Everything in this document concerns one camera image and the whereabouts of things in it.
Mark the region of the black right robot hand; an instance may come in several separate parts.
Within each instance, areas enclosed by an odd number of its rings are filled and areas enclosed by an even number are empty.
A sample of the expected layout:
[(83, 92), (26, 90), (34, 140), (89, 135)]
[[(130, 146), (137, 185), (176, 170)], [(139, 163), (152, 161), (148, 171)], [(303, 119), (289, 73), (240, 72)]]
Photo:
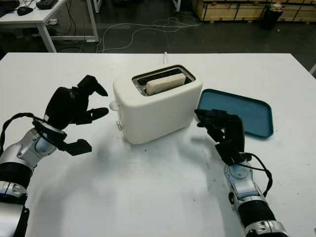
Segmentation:
[(244, 161), (244, 129), (239, 116), (226, 111), (195, 109), (198, 127), (206, 129), (207, 134), (216, 142), (215, 148), (222, 161), (234, 165)]

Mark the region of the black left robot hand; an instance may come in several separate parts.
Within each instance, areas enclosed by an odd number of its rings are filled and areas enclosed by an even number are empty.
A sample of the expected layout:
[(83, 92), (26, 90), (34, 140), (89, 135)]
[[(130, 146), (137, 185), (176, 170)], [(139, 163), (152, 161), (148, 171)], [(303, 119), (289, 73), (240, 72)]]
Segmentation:
[(72, 88), (59, 87), (50, 99), (44, 120), (50, 126), (63, 130), (69, 124), (89, 124), (108, 114), (108, 108), (88, 110), (89, 96), (94, 92), (107, 96), (105, 88), (96, 77), (86, 75)]

